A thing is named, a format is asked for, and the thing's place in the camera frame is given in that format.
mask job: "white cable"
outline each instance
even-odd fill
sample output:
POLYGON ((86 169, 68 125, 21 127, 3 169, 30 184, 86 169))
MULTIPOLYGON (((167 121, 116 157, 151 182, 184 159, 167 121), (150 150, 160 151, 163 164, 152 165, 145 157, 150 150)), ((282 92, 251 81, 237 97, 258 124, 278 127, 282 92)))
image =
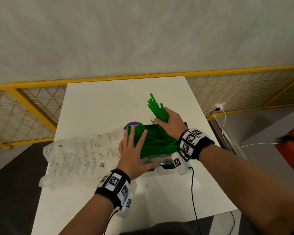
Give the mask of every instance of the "white cable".
MULTIPOLYGON (((224 125, 225 125, 225 121, 226 121, 226 114, 224 112, 224 110, 222 110, 223 113, 224 113, 224 116, 225 116, 225 119, 224 119, 224 123, 223 123, 223 126, 222 126, 222 136, 223 136, 223 140, 225 141, 225 143, 228 145, 227 141, 225 140, 224 138, 224 134, 223 134, 223 128, 224 128, 224 125)), ((251 146, 251 145, 256 145, 256 144, 278 144, 276 142, 260 142, 260 143, 253 143, 253 144, 249 144, 249 145, 245 145, 245 146, 240 146, 240 147, 231 147, 230 145, 228 145, 230 148, 233 148, 233 149, 237 149, 237 148, 243 148, 243 147, 247 147, 247 146, 251 146)))

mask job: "yellow metal frame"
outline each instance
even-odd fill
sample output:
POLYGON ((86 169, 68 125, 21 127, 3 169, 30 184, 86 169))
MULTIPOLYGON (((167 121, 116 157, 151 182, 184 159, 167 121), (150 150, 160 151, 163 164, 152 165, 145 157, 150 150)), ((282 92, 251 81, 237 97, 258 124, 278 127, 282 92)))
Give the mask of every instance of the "yellow metal frame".
MULTIPOLYGON (((96 78, 80 78, 80 79, 61 79, 61 80, 45 80, 45 81, 29 81, 29 82, 16 82, 16 83, 6 83, 0 84, 0 90, 6 90, 9 94, 19 101, 27 110, 29 110, 35 117, 37 117, 41 122, 43 122, 47 127, 49 127, 53 132, 56 131, 56 124, 51 121, 34 103, 29 99, 20 89, 21 88, 32 88, 32 87, 49 87, 49 86, 65 86, 69 83, 80 83, 80 82, 95 82, 95 81, 111 81, 111 80, 126 80, 126 79, 143 79, 143 78, 158 78, 158 77, 174 77, 174 76, 185 76, 185 77, 198 77, 198 76, 213 76, 213 75, 225 75, 225 74, 240 74, 240 73, 254 73, 254 72, 269 72, 269 71, 284 71, 284 70, 294 70, 293 66, 277 66, 277 67, 259 67, 259 68, 243 68, 243 69, 227 69, 227 70, 213 70, 213 71, 194 71, 194 72, 175 72, 175 73, 158 73, 158 74, 144 74, 144 75, 129 75, 129 76, 112 76, 112 77, 96 77, 96 78)), ((268 101, 263 107, 248 110, 236 110, 228 111, 226 114, 233 114, 239 112, 246 112, 251 110, 263 110, 272 109, 278 107, 294 106, 281 105, 281 106, 269 106, 275 99, 281 96, 284 92, 289 90, 294 86, 294 81, 288 85, 285 89, 274 96, 270 101, 268 101)), ((212 117, 221 115, 222 113, 215 113, 208 117, 210 120, 212 117)), ((42 138, 35 140, 10 142, 10 143, 0 143, 0 147, 8 148, 11 146, 17 146, 27 143, 36 142, 47 142, 53 141, 54 138, 42 138)))

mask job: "bundle of green straws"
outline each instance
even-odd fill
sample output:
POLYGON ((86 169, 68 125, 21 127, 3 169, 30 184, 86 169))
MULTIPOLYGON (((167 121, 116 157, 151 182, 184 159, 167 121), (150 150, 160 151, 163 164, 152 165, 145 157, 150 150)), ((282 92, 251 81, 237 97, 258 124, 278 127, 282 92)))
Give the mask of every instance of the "bundle of green straws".
MULTIPOLYGON (((156 118, 161 119, 163 122, 168 122, 169 116, 167 111, 163 108, 163 104, 160 106, 156 102, 154 96, 150 94, 151 98, 148 101, 148 107, 151 109, 156 118)), ((146 163, 157 155, 172 154, 179 148, 178 141, 175 138, 169 136, 165 130, 156 124, 153 120, 152 125, 143 125, 139 123, 139 126, 135 127, 134 145, 136 146, 144 130, 148 130, 148 134, 141 150, 140 157, 147 158, 146 163)))

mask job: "hand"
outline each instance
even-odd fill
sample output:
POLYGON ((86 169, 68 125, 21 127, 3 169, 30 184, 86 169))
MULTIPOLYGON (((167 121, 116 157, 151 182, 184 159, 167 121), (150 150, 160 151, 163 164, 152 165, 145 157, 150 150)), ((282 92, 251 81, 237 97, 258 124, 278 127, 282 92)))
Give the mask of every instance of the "hand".
POLYGON ((171 137, 179 140, 182 133, 188 130, 188 127, 184 124, 183 120, 181 119, 180 115, 167 107, 164 107, 169 115, 169 120, 167 123, 163 122, 162 120, 155 118, 155 122, 163 127, 163 129, 169 134, 171 137))
POLYGON ((145 164, 140 158, 140 152, 144 145, 147 130, 145 130, 139 139, 136 147, 134 147, 135 126, 131 127, 131 133, 128 139, 128 130, 124 130, 124 138, 119 144, 119 152, 121 154, 120 161, 117 165, 118 169, 124 171, 131 180, 139 177, 141 174, 160 166, 159 162, 151 162, 145 164))

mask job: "white power adapter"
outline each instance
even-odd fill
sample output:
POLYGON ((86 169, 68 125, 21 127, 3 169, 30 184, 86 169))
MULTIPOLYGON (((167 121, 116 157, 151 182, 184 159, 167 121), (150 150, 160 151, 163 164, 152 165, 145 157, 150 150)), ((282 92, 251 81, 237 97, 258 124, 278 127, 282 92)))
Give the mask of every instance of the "white power adapter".
POLYGON ((217 104, 215 104, 215 107, 216 108, 219 108, 220 110, 223 110, 224 109, 224 107, 223 107, 224 105, 225 105, 225 103, 221 103, 221 104, 220 103, 217 103, 217 104))

